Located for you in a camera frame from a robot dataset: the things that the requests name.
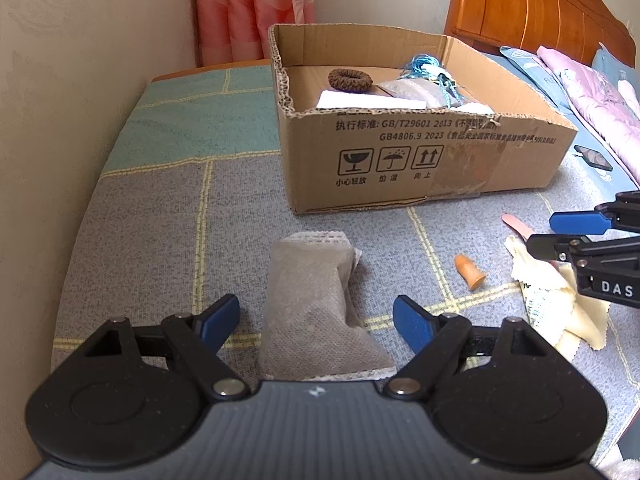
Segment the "blue floral bed sheet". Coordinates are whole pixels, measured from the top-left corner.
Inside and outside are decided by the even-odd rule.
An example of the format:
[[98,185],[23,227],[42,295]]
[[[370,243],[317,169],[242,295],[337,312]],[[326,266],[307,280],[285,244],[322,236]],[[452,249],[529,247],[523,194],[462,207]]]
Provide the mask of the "blue floral bed sheet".
[[[527,53],[524,58],[513,61],[505,56],[504,52],[506,52],[506,47],[498,54],[485,53],[485,56],[529,84],[544,97],[551,107],[576,127],[577,133],[570,148],[570,154],[582,162],[590,177],[597,181],[603,192],[612,193],[614,190],[625,191],[638,188],[638,181],[608,145],[608,142],[579,115],[577,110],[574,110],[562,84],[548,71],[544,63],[536,61],[536,56],[530,53]],[[591,167],[586,160],[582,159],[582,153],[576,150],[576,145],[598,152],[611,166],[611,169]]]

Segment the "pink floral quilt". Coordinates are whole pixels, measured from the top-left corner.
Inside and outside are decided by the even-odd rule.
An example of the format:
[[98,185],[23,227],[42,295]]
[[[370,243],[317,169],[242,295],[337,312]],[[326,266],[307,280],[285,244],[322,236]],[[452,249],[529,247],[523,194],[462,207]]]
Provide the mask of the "pink floral quilt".
[[560,51],[540,46],[536,53],[561,81],[579,115],[639,181],[639,118],[620,92],[605,76]]

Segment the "blue pillow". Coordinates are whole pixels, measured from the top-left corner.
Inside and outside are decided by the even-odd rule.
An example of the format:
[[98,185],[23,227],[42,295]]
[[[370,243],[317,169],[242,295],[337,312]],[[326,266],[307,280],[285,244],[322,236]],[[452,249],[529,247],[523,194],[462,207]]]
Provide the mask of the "blue pillow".
[[620,80],[625,79],[632,85],[634,92],[639,93],[639,73],[633,67],[626,65],[612,55],[602,42],[600,42],[599,49],[593,57],[591,67],[605,76],[614,87],[617,86]]

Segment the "grey lace sachet pillow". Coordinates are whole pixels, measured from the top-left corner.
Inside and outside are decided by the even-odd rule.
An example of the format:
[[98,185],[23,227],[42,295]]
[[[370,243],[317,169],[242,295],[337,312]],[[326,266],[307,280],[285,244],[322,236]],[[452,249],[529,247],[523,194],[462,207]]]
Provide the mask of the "grey lace sachet pillow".
[[428,79],[394,79],[379,82],[378,88],[393,98],[421,101],[426,108],[458,107],[469,102],[456,90]]

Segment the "open cardboard box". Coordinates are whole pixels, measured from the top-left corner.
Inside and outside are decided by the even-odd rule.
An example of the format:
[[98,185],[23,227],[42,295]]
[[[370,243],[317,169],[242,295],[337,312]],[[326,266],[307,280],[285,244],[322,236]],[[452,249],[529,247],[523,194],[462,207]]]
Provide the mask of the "open cardboard box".
[[[574,142],[574,125],[536,90],[456,38],[277,24],[268,39],[286,196],[298,214],[544,188]],[[319,107],[332,70],[384,82],[418,54],[437,58],[487,112]]]

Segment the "floral pouch with teal cord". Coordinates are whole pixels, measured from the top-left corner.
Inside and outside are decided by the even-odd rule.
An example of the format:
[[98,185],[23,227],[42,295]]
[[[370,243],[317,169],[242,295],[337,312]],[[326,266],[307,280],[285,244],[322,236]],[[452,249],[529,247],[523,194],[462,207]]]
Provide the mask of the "floral pouch with teal cord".
[[460,106],[466,98],[460,91],[457,81],[444,69],[438,58],[426,53],[416,54],[402,69],[401,79],[424,79],[438,85],[440,93],[445,97],[446,107]]

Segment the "pink patterned curtain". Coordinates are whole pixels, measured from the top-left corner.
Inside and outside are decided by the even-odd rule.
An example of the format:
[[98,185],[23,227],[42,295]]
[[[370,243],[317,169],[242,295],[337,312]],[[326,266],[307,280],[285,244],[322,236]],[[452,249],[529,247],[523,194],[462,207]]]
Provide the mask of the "pink patterned curtain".
[[314,0],[195,0],[203,65],[268,58],[273,24],[314,21]]

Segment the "orange finger cot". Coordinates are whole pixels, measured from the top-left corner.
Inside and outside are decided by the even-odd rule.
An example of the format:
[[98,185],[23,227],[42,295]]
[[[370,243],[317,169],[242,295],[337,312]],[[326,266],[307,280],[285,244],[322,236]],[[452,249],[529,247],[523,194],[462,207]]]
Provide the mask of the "orange finger cot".
[[484,284],[486,273],[481,271],[475,263],[466,255],[456,255],[454,266],[457,272],[465,280],[470,292],[474,292]]

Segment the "cream hair scrunchie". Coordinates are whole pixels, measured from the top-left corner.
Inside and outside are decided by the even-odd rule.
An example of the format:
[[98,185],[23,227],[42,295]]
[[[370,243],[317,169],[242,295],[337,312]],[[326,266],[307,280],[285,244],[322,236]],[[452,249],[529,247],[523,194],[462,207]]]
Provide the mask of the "cream hair scrunchie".
[[469,113],[474,115],[494,114],[494,110],[490,106],[480,102],[466,102],[459,106],[454,106],[452,110],[457,113]]

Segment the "black smartphone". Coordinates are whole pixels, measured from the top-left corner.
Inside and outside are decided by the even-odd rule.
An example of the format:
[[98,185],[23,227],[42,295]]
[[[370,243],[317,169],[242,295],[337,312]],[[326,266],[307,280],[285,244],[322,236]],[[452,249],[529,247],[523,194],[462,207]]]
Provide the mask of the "black smartphone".
[[611,163],[599,151],[578,144],[574,146],[574,150],[589,167],[603,171],[613,170]]

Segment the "pink nail file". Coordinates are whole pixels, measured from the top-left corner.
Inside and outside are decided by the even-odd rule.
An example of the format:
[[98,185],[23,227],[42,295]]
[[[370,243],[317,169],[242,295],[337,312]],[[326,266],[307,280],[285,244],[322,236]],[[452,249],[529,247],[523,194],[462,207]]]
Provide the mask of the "pink nail file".
[[529,237],[531,237],[535,233],[535,231],[530,226],[528,226],[518,217],[515,217],[514,214],[503,214],[501,216],[501,220],[514,232],[517,232],[522,240],[528,240]]

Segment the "white cloth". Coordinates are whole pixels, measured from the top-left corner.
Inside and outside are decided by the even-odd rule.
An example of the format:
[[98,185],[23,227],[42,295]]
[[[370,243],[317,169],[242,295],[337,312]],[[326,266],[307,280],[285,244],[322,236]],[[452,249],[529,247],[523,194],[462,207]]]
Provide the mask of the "white cloth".
[[334,108],[356,108],[357,110],[425,110],[426,103],[420,100],[378,96],[367,93],[348,93],[323,90],[316,105],[318,110]]

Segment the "wooden bed headboard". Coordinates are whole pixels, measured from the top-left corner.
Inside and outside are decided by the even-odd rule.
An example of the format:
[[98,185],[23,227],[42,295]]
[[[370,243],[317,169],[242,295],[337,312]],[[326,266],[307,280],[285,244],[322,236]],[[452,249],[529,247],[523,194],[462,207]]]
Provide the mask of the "wooden bed headboard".
[[606,47],[620,62],[636,64],[628,27],[603,0],[450,0],[444,34],[483,52],[544,46],[587,65]]

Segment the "brown hair scrunchie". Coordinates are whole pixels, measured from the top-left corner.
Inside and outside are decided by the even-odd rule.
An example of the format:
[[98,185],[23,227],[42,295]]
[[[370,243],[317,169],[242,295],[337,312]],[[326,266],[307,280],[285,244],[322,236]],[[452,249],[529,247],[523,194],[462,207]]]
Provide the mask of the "brown hair scrunchie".
[[331,88],[347,93],[367,93],[373,86],[371,76],[362,70],[334,68],[328,75]]

